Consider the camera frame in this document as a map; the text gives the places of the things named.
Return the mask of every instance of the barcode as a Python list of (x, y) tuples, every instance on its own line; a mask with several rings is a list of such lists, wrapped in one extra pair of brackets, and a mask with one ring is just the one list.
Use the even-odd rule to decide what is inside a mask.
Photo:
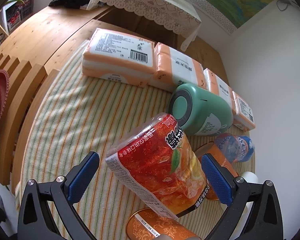
[(130, 59), (137, 60), (142, 63), (148, 63), (148, 54), (131, 49), (130, 50)]

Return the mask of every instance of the green leaf graphic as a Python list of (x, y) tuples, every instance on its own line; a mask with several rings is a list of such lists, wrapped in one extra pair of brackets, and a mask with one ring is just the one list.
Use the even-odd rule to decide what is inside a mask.
[(178, 149), (174, 149), (171, 158), (170, 174), (172, 174), (176, 170), (176, 168), (179, 166), (179, 162), (180, 162), (180, 152), (178, 151)]

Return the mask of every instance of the cable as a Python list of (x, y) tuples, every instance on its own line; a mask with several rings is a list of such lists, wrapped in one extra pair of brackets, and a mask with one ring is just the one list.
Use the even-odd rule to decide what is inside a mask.
[(278, 8), (280, 11), (282, 11), (282, 12), (285, 11), (285, 10), (288, 8), (288, 6), (289, 6), (289, 5), (287, 4), (286, 8), (284, 8), (283, 10), (281, 10), (281, 9), (279, 8), (278, 2), (279, 2), (279, 0), (277, 0), (277, 8)]

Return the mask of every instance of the blue gripper pad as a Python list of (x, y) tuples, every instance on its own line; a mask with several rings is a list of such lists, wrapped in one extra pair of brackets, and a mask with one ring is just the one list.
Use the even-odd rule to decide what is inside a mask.
[(207, 155), (202, 156), (201, 167), (220, 202), (230, 206), (232, 203), (231, 187)]
[(79, 171), (78, 175), (69, 185), (69, 193), (67, 198), (69, 203), (74, 204), (80, 201), (99, 167), (99, 162), (99, 155), (94, 153)]

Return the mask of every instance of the wooden chair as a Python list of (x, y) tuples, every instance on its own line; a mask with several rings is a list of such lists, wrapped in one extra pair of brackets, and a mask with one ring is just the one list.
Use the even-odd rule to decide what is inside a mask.
[(32, 66), (29, 61), (3, 54), (0, 54), (0, 69), (6, 70), (10, 77), (10, 90), (0, 120), (0, 183), (9, 185), (12, 171), (14, 193), (32, 123), (59, 71), (53, 69), (47, 75), (44, 66)]

